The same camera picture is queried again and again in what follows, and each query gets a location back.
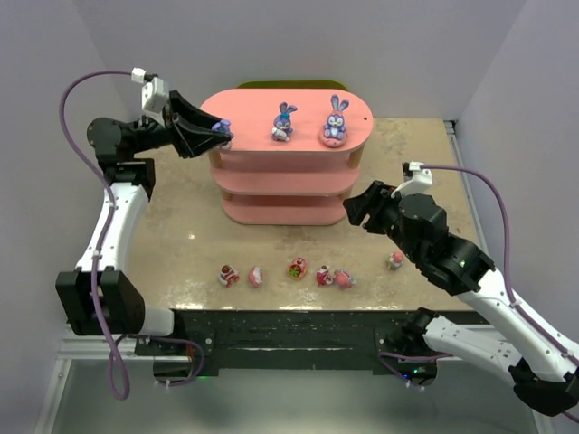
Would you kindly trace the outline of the purple bunny with cupcake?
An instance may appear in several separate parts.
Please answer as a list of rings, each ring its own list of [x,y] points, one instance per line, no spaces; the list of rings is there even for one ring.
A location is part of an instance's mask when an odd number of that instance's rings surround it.
[[[232,147],[232,140],[234,134],[231,131],[231,122],[227,119],[221,119],[212,126],[212,131],[224,134],[228,136],[229,140],[226,143],[220,144],[219,148],[221,150],[229,150]]]

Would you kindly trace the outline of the red pink cake toy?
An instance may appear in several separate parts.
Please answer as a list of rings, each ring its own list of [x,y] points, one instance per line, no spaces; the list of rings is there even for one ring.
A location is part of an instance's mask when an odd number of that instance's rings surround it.
[[[334,284],[334,274],[331,267],[322,265],[316,273],[316,281],[319,287],[331,286]]]

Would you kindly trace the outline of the round pink flower toy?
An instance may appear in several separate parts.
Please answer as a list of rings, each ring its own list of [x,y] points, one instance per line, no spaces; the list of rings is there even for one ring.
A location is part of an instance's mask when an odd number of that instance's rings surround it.
[[[286,274],[295,280],[303,279],[308,271],[308,262],[302,257],[296,257],[287,267]]]

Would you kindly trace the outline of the purple bunny with bottle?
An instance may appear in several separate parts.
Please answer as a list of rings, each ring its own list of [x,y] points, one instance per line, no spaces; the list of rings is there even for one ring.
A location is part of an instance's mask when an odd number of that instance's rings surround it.
[[[273,120],[271,138],[276,142],[289,142],[293,133],[291,114],[298,108],[283,101],[280,103],[279,109],[280,114]]]

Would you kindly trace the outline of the red white strawberry toy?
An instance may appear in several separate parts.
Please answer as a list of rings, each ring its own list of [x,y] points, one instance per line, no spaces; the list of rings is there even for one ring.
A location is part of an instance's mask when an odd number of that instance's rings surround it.
[[[239,279],[239,272],[235,268],[229,265],[223,265],[221,267],[218,274],[218,280],[224,287],[230,288],[232,285],[238,282]]]

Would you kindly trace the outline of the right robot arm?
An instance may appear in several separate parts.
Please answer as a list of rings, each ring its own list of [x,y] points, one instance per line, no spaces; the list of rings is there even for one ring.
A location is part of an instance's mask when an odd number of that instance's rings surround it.
[[[513,388],[531,409],[554,417],[578,403],[578,346],[516,298],[493,260],[449,231],[427,194],[400,195],[380,181],[343,202],[350,224],[385,235],[435,287],[467,304],[502,337],[478,336],[438,314],[419,323],[426,347],[472,363]]]

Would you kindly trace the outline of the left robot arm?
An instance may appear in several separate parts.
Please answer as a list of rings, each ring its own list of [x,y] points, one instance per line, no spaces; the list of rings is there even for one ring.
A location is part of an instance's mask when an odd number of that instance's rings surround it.
[[[155,184],[155,163],[141,153],[172,146],[184,158],[195,158],[233,139],[231,123],[188,103],[176,90],[160,114],[121,122],[96,118],[87,139],[104,183],[103,203],[87,249],[72,271],[58,274],[55,288],[76,335],[169,336],[175,314],[169,308],[147,306],[124,272],[140,217]]]

